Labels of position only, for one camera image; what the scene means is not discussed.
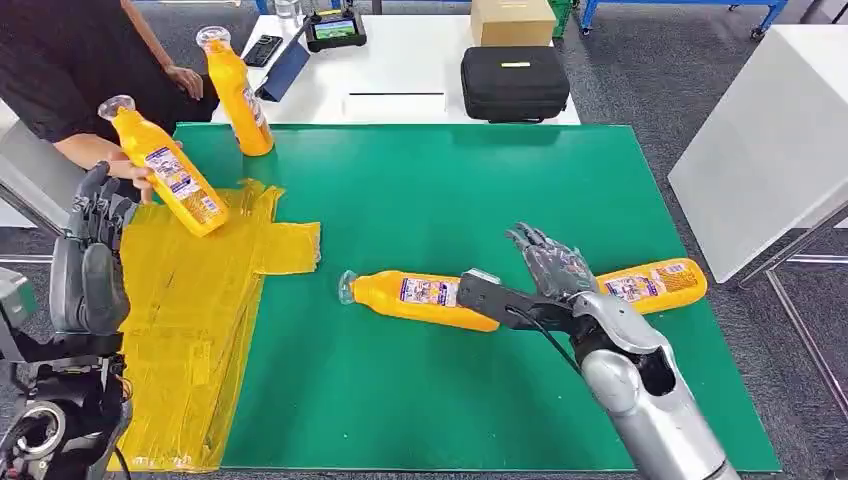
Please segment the blue table leg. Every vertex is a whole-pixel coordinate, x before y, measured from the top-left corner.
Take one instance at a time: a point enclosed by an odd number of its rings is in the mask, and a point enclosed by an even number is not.
[[[589,0],[586,2],[586,10],[583,11],[583,18],[580,19],[580,31],[583,35],[592,30],[592,17],[595,15],[595,10],[598,8],[600,0]]]
[[[760,24],[760,30],[765,32],[768,30],[768,27],[771,26],[771,23],[780,15],[780,12],[783,11],[783,8],[786,7],[788,0],[780,0],[774,5],[769,6],[769,13],[766,15],[766,18],[763,19],[763,22]]]

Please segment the robotic hand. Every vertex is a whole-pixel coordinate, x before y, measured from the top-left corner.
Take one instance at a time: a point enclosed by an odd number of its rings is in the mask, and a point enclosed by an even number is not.
[[[586,381],[636,468],[652,480],[738,480],[701,415],[668,340],[629,303],[598,293],[580,252],[524,223],[508,231],[539,296],[472,270],[458,302],[512,329],[536,329]],[[550,334],[567,333],[572,359]]]
[[[53,338],[20,330],[35,308],[26,279],[0,268],[0,359],[12,363],[22,395],[0,441],[0,478],[99,480],[131,418],[122,334],[129,312],[118,253],[134,204],[112,205],[117,179],[101,162],[74,197],[69,228],[56,240],[50,272]],[[17,367],[26,367],[18,379]]]

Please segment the cardboard box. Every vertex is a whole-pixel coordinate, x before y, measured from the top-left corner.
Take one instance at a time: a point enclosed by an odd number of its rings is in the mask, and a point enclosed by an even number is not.
[[[556,17],[547,0],[472,0],[471,33],[478,46],[543,46]]]

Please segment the calculator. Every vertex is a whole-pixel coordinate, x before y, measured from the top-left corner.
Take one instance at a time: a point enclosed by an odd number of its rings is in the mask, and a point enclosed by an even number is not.
[[[262,35],[244,57],[248,67],[264,67],[283,43],[282,37]]]

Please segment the black zipper case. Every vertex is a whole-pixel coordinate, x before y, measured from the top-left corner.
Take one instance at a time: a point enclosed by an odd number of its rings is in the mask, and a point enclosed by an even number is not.
[[[465,111],[491,123],[540,123],[565,109],[570,86],[553,47],[471,47],[461,66]]]

